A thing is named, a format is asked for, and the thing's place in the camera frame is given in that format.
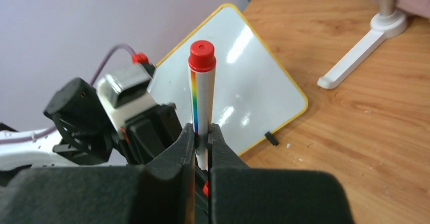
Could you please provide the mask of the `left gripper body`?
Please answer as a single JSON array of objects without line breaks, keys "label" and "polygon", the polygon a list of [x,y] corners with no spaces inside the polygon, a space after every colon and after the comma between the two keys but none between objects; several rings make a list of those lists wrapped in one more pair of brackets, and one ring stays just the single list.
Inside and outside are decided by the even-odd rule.
[{"label": "left gripper body", "polygon": [[118,151],[130,165],[147,164],[169,148],[182,129],[173,104],[155,105],[125,122]]}]

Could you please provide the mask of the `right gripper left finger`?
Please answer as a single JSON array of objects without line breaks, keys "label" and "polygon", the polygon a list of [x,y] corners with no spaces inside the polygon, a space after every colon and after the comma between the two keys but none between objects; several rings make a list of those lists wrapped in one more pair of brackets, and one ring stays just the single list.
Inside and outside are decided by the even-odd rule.
[{"label": "right gripper left finger", "polygon": [[146,165],[21,171],[1,195],[1,223],[194,223],[194,138],[186,124]]}]

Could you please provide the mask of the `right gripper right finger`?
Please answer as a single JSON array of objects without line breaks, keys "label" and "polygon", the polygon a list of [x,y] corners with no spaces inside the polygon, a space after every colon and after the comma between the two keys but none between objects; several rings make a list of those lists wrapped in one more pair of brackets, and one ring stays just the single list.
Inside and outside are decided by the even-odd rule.
[{"label": "right gripper right finger", "polygon": [[252,168],[212,124],[209,223],[354,223],[338,179],[324,171]]}]

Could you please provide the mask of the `white marker pen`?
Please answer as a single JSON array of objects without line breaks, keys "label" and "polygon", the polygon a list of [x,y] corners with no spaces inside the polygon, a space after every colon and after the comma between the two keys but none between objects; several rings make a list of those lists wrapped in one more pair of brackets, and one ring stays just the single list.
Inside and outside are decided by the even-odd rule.
[{"label": "white marker pen", "polygon": [[192,124],[195,134],[197,165],[202,171],[209,169],[208,134],[212,123],[216,63],[214,45],[211,42],[198,40],[191,44],[188,72]]}]

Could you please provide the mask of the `yellow framed whiteboard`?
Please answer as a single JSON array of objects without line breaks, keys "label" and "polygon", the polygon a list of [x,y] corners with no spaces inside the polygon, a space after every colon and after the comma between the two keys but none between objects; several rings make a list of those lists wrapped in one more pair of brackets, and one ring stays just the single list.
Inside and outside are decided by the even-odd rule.
[{"label": "yellow framed whiteboard", "polygon": [[238,155],[303,114],[308,99],[233,4],[223,4],[157,65],[149,93],[159,104],[173,102],[182,125],[191,122],[188,79],[190,46],[214,45],[217,59],[212,122]]}]

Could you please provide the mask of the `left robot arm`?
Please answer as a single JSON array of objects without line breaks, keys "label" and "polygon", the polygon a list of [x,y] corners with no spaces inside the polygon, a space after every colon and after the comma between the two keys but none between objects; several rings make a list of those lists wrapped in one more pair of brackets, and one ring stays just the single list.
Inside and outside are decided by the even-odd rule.
[{"label": "left robot arm", "polygon": [[29,167],[108,165],[117,151],[131,165],[146,164],[170,147],[182,126],[173,104],[157,104],[151,79],[95,87],[80,78],[58,91],[45,109],[52,129],[1,132],[1,172]]}]

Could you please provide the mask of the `clothes rack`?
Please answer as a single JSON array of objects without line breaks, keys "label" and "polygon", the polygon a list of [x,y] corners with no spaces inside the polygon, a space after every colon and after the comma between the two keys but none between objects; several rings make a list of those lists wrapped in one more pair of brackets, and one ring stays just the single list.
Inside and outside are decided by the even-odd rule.
[{"label": "clothes rack", "polygon": [[386,39],[406,30],[407,15],[396,8],[395,0],[378,0],[378,3],[379,13],[372,18],[369,32],[318,79],[318,86],[328,90],[336,88]]}]

